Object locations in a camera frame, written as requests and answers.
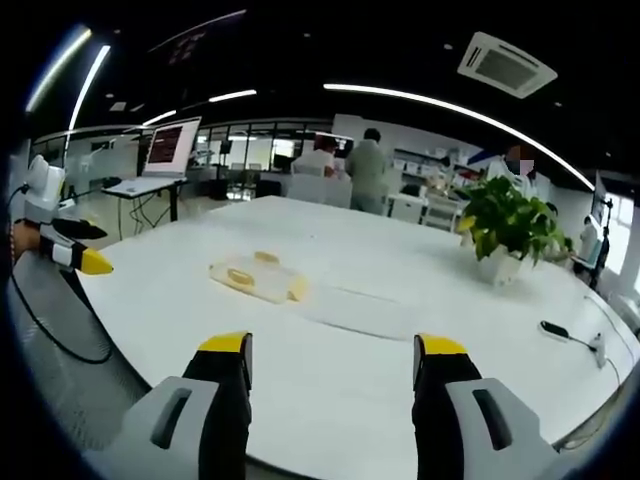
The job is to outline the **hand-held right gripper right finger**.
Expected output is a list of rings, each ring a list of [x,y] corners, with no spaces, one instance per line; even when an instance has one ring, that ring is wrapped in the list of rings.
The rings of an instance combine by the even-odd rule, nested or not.
[[[419,479],[563,479],[570,467],[540,433],[539,417],[485,378],[446,337],[414,336],[412,423]]]

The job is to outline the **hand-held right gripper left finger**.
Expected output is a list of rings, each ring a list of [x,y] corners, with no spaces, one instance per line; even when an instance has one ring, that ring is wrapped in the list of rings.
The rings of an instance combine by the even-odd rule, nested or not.
[[[244,479],[252,340],[248,331],[209,338],[182,375],[133,405],[107,448],[107,477]]]

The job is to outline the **person's left hand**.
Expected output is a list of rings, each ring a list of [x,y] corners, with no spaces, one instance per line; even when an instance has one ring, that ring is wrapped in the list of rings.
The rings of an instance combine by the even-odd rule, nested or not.
[[[25,251],[37,251],[39,245],[40,233],[36,227],[23,221],[16,222],[11,226],[11,255],[13,262],[17,262]]]

